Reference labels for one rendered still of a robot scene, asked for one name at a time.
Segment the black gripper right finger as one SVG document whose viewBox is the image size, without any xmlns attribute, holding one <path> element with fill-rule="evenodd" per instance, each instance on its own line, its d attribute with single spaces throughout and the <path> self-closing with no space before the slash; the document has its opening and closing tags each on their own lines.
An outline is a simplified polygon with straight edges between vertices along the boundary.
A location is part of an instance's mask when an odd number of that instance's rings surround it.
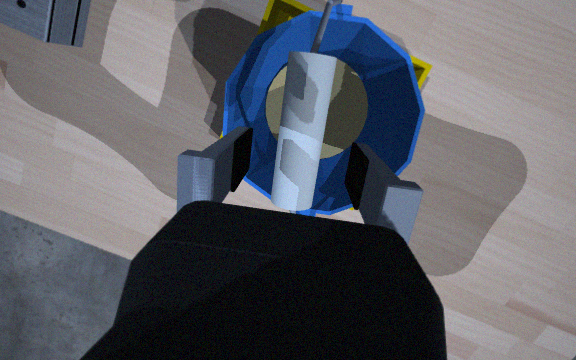
<svg viewBox="0 0 576 360">
<path fill-rule="evenodd" d="M 352 143 L 345 186 L 365 224 L 395 230 L 409 244 L 423 189 L 400 180 L 367 145 Z"/>
</svg>

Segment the yellow rectangular tray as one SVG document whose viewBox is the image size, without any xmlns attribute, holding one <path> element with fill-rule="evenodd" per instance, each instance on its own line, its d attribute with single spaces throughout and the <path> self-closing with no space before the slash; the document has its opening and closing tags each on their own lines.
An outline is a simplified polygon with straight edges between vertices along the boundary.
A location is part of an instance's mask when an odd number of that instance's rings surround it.
<svg viewBox="0 0 576 360">
<path fill-rule="evenodd" d="M 305 6 L 295 0 L 269 0 L 257 35 L 275 26 L 278 26 L 308 10 L 314 9 Z M 420 89 L 430 69 L 432 68 L 432 65 L 411 55 L 409 56 L 411 57 L 416 79 Z"/>
</svg>

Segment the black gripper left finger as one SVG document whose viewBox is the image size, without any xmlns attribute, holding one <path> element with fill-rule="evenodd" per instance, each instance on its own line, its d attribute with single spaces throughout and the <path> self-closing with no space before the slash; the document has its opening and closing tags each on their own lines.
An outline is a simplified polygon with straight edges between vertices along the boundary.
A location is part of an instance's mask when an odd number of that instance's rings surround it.
<svg viewBox="0 0 576 360">
<path fill-rule="evenodd" d="M 203 151 L 178 155 L 177 212 L 193 201 L 222 203 L 250 167 L 253 128 L 238 126 Z"/>
</svg>

